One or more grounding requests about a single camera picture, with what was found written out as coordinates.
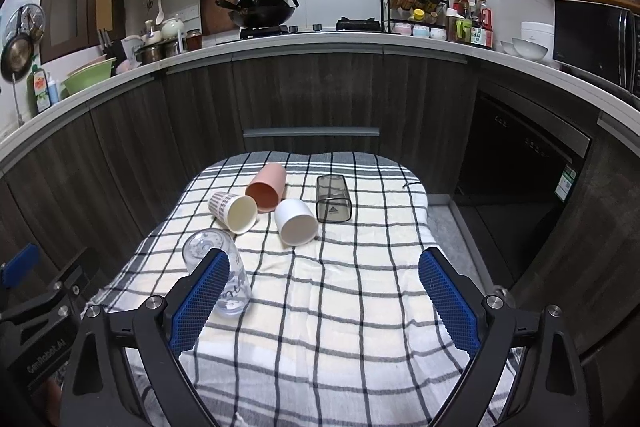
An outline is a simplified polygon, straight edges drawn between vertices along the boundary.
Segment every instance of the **frying pan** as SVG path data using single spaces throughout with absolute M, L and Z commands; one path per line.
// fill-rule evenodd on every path
M 22 78 L 33 60 L 33 41 L 31 37 L 20 31 L 20 23 L 22 21 L 22 7 L 18 10 L 17 27 L 13 37 L 9 39 L 2 49 L 0 55 L 0 74 L 7 81 L 14 85 L 14 102 L 15 110 L 18 113 L 18 126 L 22 126 L 24 121 L 18 108 L 18 98 L 15 92 L 16 78 Z
M 241 28 L 270 28 L 284 24 L 294 10 L 300 6 L 297 0 L 293 6 L 289 0 L 239 0 L 238 4 L 217 0 L 216 5 L 230 10 L 229 18 Z

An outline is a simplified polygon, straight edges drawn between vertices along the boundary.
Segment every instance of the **dish soap bottle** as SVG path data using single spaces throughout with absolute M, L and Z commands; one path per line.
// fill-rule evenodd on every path
M 36 115 L 51 107 L 51 98 L 49 97 L 49 87 L 47 86 L 47 73 L 37 64 L 31 68 L 31 74 L 27 79 L 27 89 L 29 91 L 29 100 L 31 112 Z

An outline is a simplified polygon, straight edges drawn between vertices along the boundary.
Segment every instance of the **gray floor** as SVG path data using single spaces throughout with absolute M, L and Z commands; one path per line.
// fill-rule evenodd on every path
M 484 293 L 476 265 L 471 259 L 471 254 L 449 207 L 446 204 L 430 205 L 428 220 L 433 237 L 447 255 L 453 268 L 458 273 L 469 277 Z

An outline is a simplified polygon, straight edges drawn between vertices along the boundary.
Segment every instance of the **white countertop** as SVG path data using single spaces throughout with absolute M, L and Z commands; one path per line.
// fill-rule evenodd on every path
M 511 57 L 511 55 L 491 50 L 484 50 L 482 48 L 475 48 L 464 44 L 456 44 L 455 42 L 435 41 L 432 39 L 423 39 L 411 36 L 359 32 L 316 32 L 228 42 L 226 44 L 219 44 L 217 46 L 178 55 L 177 57 L 166 58 L 165 60 L 155 62 L 148 66 L 142 66 L 134 71 L 113 76 L 99 84 L 95 84 L 95 86 L 88 87 L 87 89 L 70 96 L 60 103 L 57 103 L 10 134 L 3 142 L 0 142 L 0 161 L 7 158 L 7 156 L 9 156 L 16 148 L 20 147 L 22 143 L 38 134 L 41 130 L 55 124 L 56 120 L 70 110 L 83 104 L 87 104 L 92 98 L 108 92 L 111 89 L 123 86 L 124 84 L 132 82 L 146 74 L 155 73 L 156 71 L 188 62 L 194 62 L 193 66 L 199 67 L 197 61 L 207 58 L 221 57 L 223 55 L 242 54 L 251 51 L 259 51 L 262 55 L 278 55 L 282 51 L 279 51 L 278 49 L 283 46 L 286 46 L 287 48 L 292 46 L 303 46 L 305 52 L 313 53 L 313 46 L 321 48 L 323 46 L 326 47 L 331 45 L 336 45 L 338 47 L 344 46 L 346 48 L 353 48 L 358 45 L 380 46 L 381 50 L 391 51 L 391 49 L 394 49 L 395 53 L 398 53 L 397 46 L 402 46 L 412 48 L 417 52 L 420 50 L 434 50 L 451 54 L 466 55 L 467 57 L 481 58 L 482 60 L 501 64 L 508 68 L 512 68 L 513 70 L 530 74 L 531 76 L 540 78 L 554 86 L 558 86 L 561 89 L 564 89 L 565 91 L 593 104 L 615 120 L 618 120 L 633 133 L 640 136 L 640 111 L 616 98 L 612 94 L 600 89 L 599 87 L 593 86 L 576 76 L 562 73 L 561 71 L 537 62 L 531 62 L 524 58 Z

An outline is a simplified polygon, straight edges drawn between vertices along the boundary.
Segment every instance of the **screw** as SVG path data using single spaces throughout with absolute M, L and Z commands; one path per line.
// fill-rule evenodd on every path
M 495 295 L 489 295 L 486 298 L 486 303 L 489 305 L 489 308 L 493 308 L 494 310 L 499 310 L 500 308 L 502 308 L 502 305 L 504 304 L 502 299 L 500 299 Z
M 562 310 L 560 309 L 559 306 L 556 306 L 555 304 L 551 304 L 547 306 L 546 311 L 548 311 L 549 315 L 551 315 L 552 317 L 559 317 L 560 315 L 562 315 Z
M 155 310 L 156 308 L 160 307 L 160 305 L 162 304 L 162 300 L 163 300 L 162 297 L 159 295 L 151 295 L 145 301 L 145 306 L 150 310 Z
M 94 304 L 93 306 L 89 306 L 86 314 L 91 318 L 97 317 L 98 315 L 100 315 L 100 306 L 96 304 Z

